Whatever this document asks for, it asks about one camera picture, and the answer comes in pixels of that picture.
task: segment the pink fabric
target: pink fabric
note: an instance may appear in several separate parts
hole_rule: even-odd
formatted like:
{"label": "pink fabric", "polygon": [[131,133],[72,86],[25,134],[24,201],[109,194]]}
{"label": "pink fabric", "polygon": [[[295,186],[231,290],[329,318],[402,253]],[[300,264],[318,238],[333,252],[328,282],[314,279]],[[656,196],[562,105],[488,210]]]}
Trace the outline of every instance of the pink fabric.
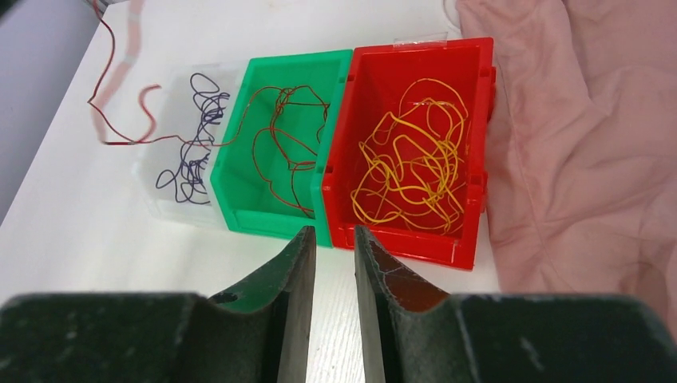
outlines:
{"label": "pink fabric", "polygon": [[677,2],[458,0],[494,38],[489,232],[506,292],[642,298],[677,334]]}

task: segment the white cable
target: white cable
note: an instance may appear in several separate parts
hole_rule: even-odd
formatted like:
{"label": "white cable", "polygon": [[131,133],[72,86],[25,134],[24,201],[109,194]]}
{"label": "white cable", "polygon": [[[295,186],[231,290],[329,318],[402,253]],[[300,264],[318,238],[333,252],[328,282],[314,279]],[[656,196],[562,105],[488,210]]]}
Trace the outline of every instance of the white cable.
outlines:
{"label": "white cable", "polygon": [[458,12],[456,12],[456,17],[454,18],[454,20],[452,20],[451,16],[449,15],[449,11],[447,11],[447,9],[446,9],[446,2],[447,2],[447,0],[441,0],[442,12],[445,15],[447,26],[451,30],[458,32],[458,34],[460,35],[461,34],[461,19],[458,17]]}

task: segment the gray surface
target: gray surface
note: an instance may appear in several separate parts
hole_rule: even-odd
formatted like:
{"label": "gray surface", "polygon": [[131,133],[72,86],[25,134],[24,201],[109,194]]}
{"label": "gray surface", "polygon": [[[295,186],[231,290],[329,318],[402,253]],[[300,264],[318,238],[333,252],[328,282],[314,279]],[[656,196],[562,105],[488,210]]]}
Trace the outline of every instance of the gray surface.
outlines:
{"label": "gray surface", "polygon": [[97,25],[78,0],[23,0],[0,21],[0,222]]}

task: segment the transparent container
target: transparent container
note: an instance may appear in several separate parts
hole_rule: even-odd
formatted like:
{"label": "transparent container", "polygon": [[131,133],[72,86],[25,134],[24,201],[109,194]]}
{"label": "transparent container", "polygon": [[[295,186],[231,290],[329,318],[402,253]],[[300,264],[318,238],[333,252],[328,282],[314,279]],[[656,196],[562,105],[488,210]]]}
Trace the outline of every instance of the transparent container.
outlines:
{"label": "transparent container", "polygon": [[[209,185],[209,175],[218,148],[211,148],[210,151],[198,143],[208,146],[211,141],[216,144],[223,141],[247,64],[248,61],[234,61],[189,66],[173,71],[170,86],[164,88],[165,100],[157,115],[158,125],[152,137],[178,135],[195,143],[184,144],[172,138],[141,148],[133,175],[141,186],[153,216],[202,227],[226,228]],[[195,73],[211,79],[218,89],[205,77]],[[219,93],[220,105],[214,104],[215,99],[207,98]],[[202,129],[203,112],[196,104],[214,111],[209,114],[210,124],[202,124]],[[216,114],[214,108],[218,106],[225,106],[222,116]]]}

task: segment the table surface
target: table surface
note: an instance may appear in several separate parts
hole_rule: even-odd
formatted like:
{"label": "table surface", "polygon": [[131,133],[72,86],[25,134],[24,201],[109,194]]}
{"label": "table surface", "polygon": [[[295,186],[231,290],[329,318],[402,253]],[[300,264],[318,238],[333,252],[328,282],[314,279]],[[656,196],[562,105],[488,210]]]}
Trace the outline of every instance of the table surface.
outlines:
{"label": "table surface", "polygon": [[[119,52],[126,45],[127,7],[110,6],[105,14]],[[441,10],[439,0],[147,0],[141,55],[107,113],[121,130],[139,136],[147,126],[136,104],[139,90],[165,83],[176,67],[438,34],[449,30]],[[58,290],[210,295],[286,244],[150,215],[131,172],[139,148],[98,144],[85,103],[109,47],[100,26],[0,227],[0,302]],[[151,110],[159,108],[158,98],[148,97]],[[474,271],[403,262],[449,292],[498,291],[485,217]],[[364,381],[349,251],[318,249],[307,381]]]}

